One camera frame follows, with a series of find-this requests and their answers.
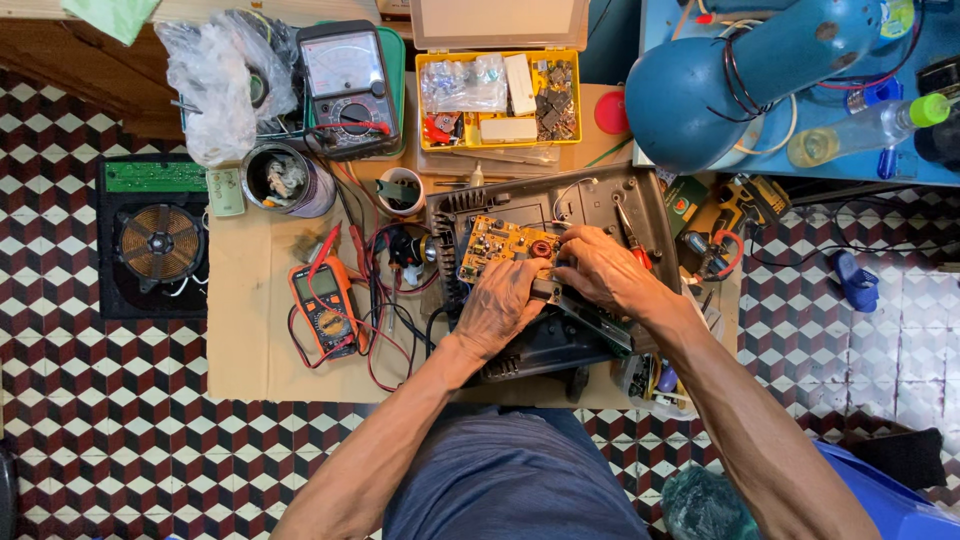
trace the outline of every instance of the analog multimeter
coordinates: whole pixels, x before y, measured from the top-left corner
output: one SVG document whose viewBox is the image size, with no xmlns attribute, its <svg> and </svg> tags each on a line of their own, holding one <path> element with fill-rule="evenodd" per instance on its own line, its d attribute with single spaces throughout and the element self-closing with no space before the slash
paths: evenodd
<svg viewBox="0 0 960 540">
<path fill-rule="evenodd" d="M 332 160 L 391 154 L 402 144 L 376 27 L 327 22 L 297 32 L 320 153 Z"/>
<path fill-rule="evenodd" d="M 367 333 L 351 320 L 356 318 L 356 298 L 350 289 L 344 264 L 335 257 L 327 257 L 310 282 L 307 281 L 309 274 L 309 264 L 299 266 L 290 271 L 287 281 L 300 314 L 312 330 L 317 347 L 324 356 L 329 354 L 326 359 L 349 356 L 366 349 Z M 323 303 L 318 302 L 313 293 L 317 293 L 317 298 Z M 353 335 L 353 342 L 337 348 L 349 335 Z"/>
</svg>

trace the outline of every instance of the remote control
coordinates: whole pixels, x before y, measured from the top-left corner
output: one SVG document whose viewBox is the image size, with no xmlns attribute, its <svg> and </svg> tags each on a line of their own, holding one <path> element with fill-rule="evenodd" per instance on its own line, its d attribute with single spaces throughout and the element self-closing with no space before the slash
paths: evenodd
<svg viewBox="0 0 960 540">
<path fill-rule="evenodd" d="M 206 171 L 206 189 L 210 193 L 213 215 L 237 215 L 246 210 L 240 190 L 240 169 Z"/>
</svg>

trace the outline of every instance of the blue desk lamp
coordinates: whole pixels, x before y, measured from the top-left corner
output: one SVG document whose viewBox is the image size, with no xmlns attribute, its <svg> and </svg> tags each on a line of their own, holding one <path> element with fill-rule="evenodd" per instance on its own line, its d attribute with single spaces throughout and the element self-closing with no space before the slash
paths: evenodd
<svg viewBox="0 0 960 540">
<path fill-rule="evenodd" d="M 636 144 L 670 172 L 706 169 L 765 106 L 866 55 L 880 19 L 877 0 L 799 0 L 729 42 L 688 37 L 654 47 L 627 77 Z"/>
</svg>

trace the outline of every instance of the blue table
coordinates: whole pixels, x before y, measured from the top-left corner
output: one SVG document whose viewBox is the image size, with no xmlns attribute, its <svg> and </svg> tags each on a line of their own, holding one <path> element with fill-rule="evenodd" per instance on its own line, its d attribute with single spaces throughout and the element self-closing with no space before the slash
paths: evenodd
<svg viewBox="0 0 960 540">
<path fill-rule="evenodd" d="M 669 41 L 680 21 L 682 9 L 674 0 L 647 0 L 643 2 L 640 18 L 640 54 L 661 43 Z M 697 6 L 690 12 L 678 39 L 683 37 L 714 37 L 725 28 L 722 25 L 704 25 L 692 22 L 700 14 Z M 903 84 L 906 99 L 917 97 L 914 72 L 935 61 L 960 54 L 960 8 L 951 0 L 946 6 L 935 7 L 927 2 L 926 22 L 913 56 L 897 75 Z M 891 69 L 902 58 L 910 38 L 904 37 L 870 56 L 855 63 L 848 73 L 881 73 Z M 847 115 L 843 107 L 845 92 L 814 86 L 797 94 L 797 129 L 799 133 L 809 128 L 829 124 Z M 767 114 L 763 132 L 756 144 L 757 150 L 770 148 L 780 142 L 790 128 L 790 101 L 784 99 Z M 888 182 L 910 184 L 960 185 L 960 174 L 953 173 L 939 163 L 930 163 L 917 156 L 913 137 L 898 147 L 898 175 Z M 880 181 L 876 175 L 879 151 L 863 152 L 824 163 L 818 167 L 795 167 L 786 157 L 786 148 L 764 156 L 748 156 L 730 172 L 750 174 L 775 174 L 816 178 Z"/>
</svg>

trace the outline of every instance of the red-handled pliers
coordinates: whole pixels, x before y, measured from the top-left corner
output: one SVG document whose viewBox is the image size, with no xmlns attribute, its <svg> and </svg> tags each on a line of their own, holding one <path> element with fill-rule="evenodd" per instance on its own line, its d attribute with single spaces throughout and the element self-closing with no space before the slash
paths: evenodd
<svg viewBox="0 0 960 540">
<path fill-rule="evenodd" d="M 643 244 L 636 241 L 636 234 L 634 233 L 634 224 L 630 222 L 630 218 L 627 217 L 627 211 L 623 209 L 623 205 L 620 204 L 620 201 L 616 202 L 616 215 L 620 218 L 620 225 L 623 227 L 623 233 L 627 236 L 627 249 L 634 254 L 636 260 L 640 261 L 640 264 L 643 264 L 643 267 L 647 270 L 652 270 L 654 267 L 653 262 L 650 260 L 650 257 L 647 256 L 647 249 Z"/>
</svg>

